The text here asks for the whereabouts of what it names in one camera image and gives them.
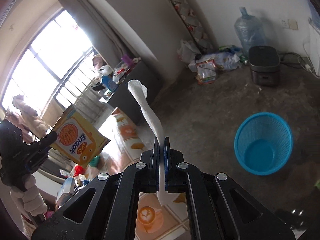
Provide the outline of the left white gloved hand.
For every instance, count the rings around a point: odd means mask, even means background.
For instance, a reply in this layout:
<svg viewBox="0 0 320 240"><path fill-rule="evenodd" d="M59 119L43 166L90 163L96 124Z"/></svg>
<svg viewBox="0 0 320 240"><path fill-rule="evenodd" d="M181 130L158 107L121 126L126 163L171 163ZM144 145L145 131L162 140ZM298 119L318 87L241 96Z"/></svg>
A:
<svg viewBox="0 0 320 240"><path fill-rule="evenodd" d="M10 196L17 209L22 215L36 217L45 214L48 210L46 203L40 195L39 188L36 186L36 179L33 175L27 175L23 178L26 191L23 192L15 186L10 189Z"/></svg>

